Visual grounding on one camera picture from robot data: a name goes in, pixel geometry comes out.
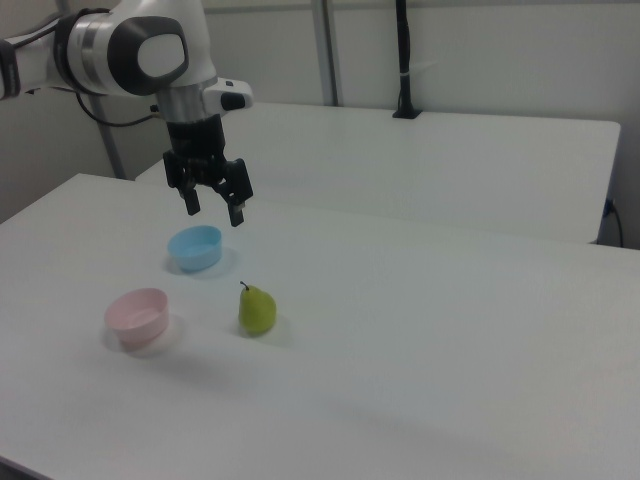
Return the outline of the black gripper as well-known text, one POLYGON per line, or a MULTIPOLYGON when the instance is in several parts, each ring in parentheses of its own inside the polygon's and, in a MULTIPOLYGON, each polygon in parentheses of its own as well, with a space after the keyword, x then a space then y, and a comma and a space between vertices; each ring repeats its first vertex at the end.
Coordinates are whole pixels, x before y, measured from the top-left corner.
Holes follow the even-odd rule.
POLYGON ((227 161, 221 115, 193 123, 167 124, 171 149, 163 154, 167 184, 184 200, 187 213, 200 211, 196 184, 211 186, 227 204, 232 227, 244 222, 253 188, 243 159, 227 161))

